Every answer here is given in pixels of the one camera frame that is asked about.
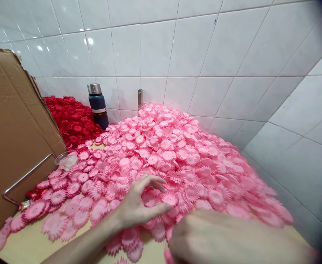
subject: plastic cup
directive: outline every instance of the plastic cup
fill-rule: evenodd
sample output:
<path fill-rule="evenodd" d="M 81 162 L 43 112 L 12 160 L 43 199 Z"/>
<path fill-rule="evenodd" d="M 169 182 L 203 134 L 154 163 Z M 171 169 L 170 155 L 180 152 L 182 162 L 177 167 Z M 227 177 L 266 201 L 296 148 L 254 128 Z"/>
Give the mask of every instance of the plastic cup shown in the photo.
<path fill-rule="evenodd" d="M 78 152 L 74 150 L 64 152 L 55 159 L 55 164 L 60 166 L 65 171 L 69 171 L 70 168 L 77 165 L 78 162 Z"/>

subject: wooden table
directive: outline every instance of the wooden table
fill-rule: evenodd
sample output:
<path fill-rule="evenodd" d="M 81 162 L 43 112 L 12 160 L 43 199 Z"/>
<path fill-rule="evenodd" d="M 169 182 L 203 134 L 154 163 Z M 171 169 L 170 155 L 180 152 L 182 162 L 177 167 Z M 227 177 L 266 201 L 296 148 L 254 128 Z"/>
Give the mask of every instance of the wooden table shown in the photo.
<path fill-rule="evenodd" d="M 95 146 L 93 149 L 103 148 L 103 145 Z M 0 259 L 8 264 L 37 264 L 44 261 L 50 255 L 55 253 L 61 247 L 68 242 L 61 242 L 57 240 L 51 242 L 48 240 L 48 235 L 41 233 L 43 219 L 40 219 L 18 233 L 11 234 L 5 247 L 0 251 Z M 82 229 L 80 229 L 76 235 L 80 236 L 84 232 L 88 231 L 91 223 L 88 222 Z M 302 236 L 292 227 L 286 226 L 284 232 L 297 240 L 308 245 Z M 167 248 L 167 242 L 164 240 L 162 243 L 157 243 L 146 230 L 141 232 L 141 236 L 144 241 L 143 255 L 138 263 L 140 264 L 165 264 L 164 249 Z M 113 264 L 117 262 L 121 257 L 127 259 L 126 253 L 120 250 L 116 257 L 109 256 L 104 250 L 96 257 L 93 263 Z"/>

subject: cardboard flap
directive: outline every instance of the cardboard flap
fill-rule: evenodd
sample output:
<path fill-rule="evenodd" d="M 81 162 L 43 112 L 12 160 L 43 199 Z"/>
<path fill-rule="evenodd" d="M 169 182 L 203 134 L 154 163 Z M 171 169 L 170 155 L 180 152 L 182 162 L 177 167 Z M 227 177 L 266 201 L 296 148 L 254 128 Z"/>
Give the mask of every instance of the cardboard flap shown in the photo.
<path fill-rule="evenodd" d="M 17 207 L 2 194 L 50 153 L 65 152 L 65 144 L 42 98 L 18 58 L 0 49 L 0 228 Z M 48 159 L 9 194 L 22 201 L 25 192 L 56 168 Z"/>

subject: thermos bottle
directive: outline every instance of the thermos bottle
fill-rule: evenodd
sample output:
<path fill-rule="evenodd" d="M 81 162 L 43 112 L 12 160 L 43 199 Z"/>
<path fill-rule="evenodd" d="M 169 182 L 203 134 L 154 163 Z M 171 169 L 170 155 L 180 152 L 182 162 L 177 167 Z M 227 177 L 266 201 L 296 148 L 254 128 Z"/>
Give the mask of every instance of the thermos bottle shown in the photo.
<path fill-rule="evenodd" d="M 88 84 L 88 91 L 95 123 L 99 124 L 102 130 L 106 130 L 108 127 L 108 116 L 105 97 L 102 95 L 100 84 Z"/>

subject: metal rod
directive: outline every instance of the metal rod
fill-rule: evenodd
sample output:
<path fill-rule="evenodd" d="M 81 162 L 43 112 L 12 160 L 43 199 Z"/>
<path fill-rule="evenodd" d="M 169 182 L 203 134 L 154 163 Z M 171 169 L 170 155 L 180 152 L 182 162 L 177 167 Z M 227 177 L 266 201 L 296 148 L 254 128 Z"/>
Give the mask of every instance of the metal rod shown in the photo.
<path fill-rule="evenodd" d="M 7 193 L 14 187 L 16 186 L 18 183 L 20 183 L 26 176 L 28 176 L 29 174 L 32 173 L 32 171 L 34 171 L 37 167 L 39 167 L 45 160 L 47 160 L 50 156 L 53 156 L 54 158 L 56 158 L 56 156 L 51 153 L 49 154 L 46 158 L 44 158 L 42 161 L 40 161 L 40 163 L 38 163 L 34 168 L 32 168 L 26 175 L 24 175 L 23 177 L 21 177 L 15 184 L 13 184 L 11 187 L 9 187 L 7 190 L 5 190 L 5 192 L 3 193 L 3 198 L 5 198 L 7 201 L 15 204 L 16 206 L 19 206 L 19 202 L 13 200 L 12 198 L 9 198 L 7 196 Z"/>
<path fill-rule="evenodd" d="M 143 105 L 143 90 L 139 89 L 138 90 L 138 111 L 141 109 L 142 105 Z"/>

